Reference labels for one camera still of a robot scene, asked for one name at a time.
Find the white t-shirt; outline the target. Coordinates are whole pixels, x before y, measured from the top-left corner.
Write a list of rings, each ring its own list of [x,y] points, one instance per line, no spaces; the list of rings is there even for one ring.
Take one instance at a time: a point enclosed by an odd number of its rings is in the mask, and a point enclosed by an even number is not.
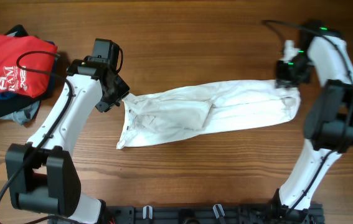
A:
[[[296,116],[300,102],[297,88],[277,88],[274,80],[231,80],[129,94],[123,99],[125,121],[116,147],[154,146],[282,124]]]

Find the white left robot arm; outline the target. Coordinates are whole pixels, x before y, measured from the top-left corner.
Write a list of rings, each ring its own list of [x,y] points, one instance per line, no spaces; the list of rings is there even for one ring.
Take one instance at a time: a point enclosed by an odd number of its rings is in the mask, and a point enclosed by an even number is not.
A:
[[[109,223],[106,203],[82,192],[73,164],[76,141],[93,109],[120,104],[129,86],[118,75],[116,56],[87,56],[67,69],[52,111],[25,144],[11,144],[5,161],[11,205],[69,223]]]

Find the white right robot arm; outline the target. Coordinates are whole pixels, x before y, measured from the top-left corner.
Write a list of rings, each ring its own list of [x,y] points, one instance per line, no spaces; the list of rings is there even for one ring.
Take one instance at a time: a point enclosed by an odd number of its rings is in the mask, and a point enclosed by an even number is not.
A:
[[[276,63],[276,87],[309,83],[315,70],[322,91],[304,122],[303,150],[287,181],[276,190],[266,212],[270,222],[314,220],[313,194],[343,153],[353,146],[353,64],[340,32],[309,21],[297,26],[298,48],[285,43]]]

